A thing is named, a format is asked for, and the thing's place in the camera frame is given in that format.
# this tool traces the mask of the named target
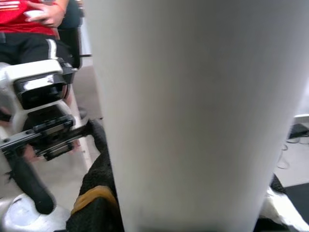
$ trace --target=white machine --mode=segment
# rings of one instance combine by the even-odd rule
[[[13,134],[24,131],[29,113],[52,106],[57,106],[63,114],[70,115],[70,108],[62,98],[63,89],[67,86],[62,74],[63,69],[55,59],[19,65],[0,63],[0,102],[2,107],[8,106],[12,114],[11,128],[3,128],[13,129]]]

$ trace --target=black cable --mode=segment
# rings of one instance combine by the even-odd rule
[[[300,144],[303,144],[303,145],[309,145],[309,143],[301,143],[301,142],[299,142]]]
[[[289,149],[289,147],[287,146],[287,144],[284,145],[284,149],[282,149],[282,151],[287,151]]]
[[[278,163],[279,163],[280,161],[282,161],[282,162],[285,164],[285,167],[284,167],[284,166],[282,167],[282,166],[278,166],[278,165],[277,165],[277,168],[287,170],[287,169],[290,168],[290,163],[283,157],[283,151],[284,151],[284,150],[281,151],[281,154],[280,154]]]
[[[287,142],[288,144],[297,144],[297,143],[300,142],[300,137],[297,138],[296,142],[292,142],[292,141],[290,141],[290,140],[291,140],[291,139],[287,140],[286,142]]]

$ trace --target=black foam padding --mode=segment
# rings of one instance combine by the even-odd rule
[[[286,194],[285,188],[282,186],[280,180],[278,179],[278,177],[275,174],[274,174],[274,177],[272,178],[272,181],[270,183],[270,187],[272,188],[272,190],[274,190],[276,192]]]
[[[31,165],[23,158],[18,157],[9,162],[12,167],[11,177],[18,187],[35,203],[40,214],[50,214],[55,207],[53,195],[48,191]]]
[[[89,124],[100,155],[84,176],[79,195],[96,186],[108,186],[117,199],[104,129],[98,121]],[[69,232],[124,232],[121,215],[114,212],[106,199],[96,198],[69,218],[66,229]]]

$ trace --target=white column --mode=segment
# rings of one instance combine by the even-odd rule
[[[85,1],[126,232],[252,231],[309,74],[308,8]]]

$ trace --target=person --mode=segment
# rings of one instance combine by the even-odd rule
[[[0,62],[10,65],[35,62],[49,58],[63,58],[72,63],[68,47],[57,39],[69,0],[55,0],[44,4],[40,0],[0,0]],[[40,10],[41,14],[28,17],[25,12]],[[4,114],[7,109],[0,108]],[[0,121],[0,126],[8,126]],[[31,146],[25,156],[34,157]]]

